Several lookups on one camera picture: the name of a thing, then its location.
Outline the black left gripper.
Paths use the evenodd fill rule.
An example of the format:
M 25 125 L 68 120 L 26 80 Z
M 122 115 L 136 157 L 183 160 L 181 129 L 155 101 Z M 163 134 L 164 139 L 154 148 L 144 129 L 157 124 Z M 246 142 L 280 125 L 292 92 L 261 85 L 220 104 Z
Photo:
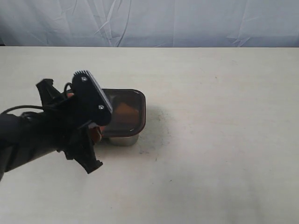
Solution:
M 64 152 L 67 160 L 75 160 L 88 173 L 103 165 L 97 160 L 89 124 L 93 119 L 89 109 L 77 94 L 57 90 L 53 79 L 36 84 L 42 107 L 50 112 L 53 131 L 57 134 L 56 151 Z

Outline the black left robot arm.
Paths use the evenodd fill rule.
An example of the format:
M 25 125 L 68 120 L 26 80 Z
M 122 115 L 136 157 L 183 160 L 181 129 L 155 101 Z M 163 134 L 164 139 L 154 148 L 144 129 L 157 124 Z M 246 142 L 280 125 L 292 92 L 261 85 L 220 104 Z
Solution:
M 0 115 L 0 172 L 14 170 L 54 151 L 75 160 L 87 173 L 102 166 L 93 149 L 90 126 L 109 124 L 112 110 L 104 91 L 87 75 L 57 90 L 52 79 L 37 83 L 41 106 L 22 105 Z

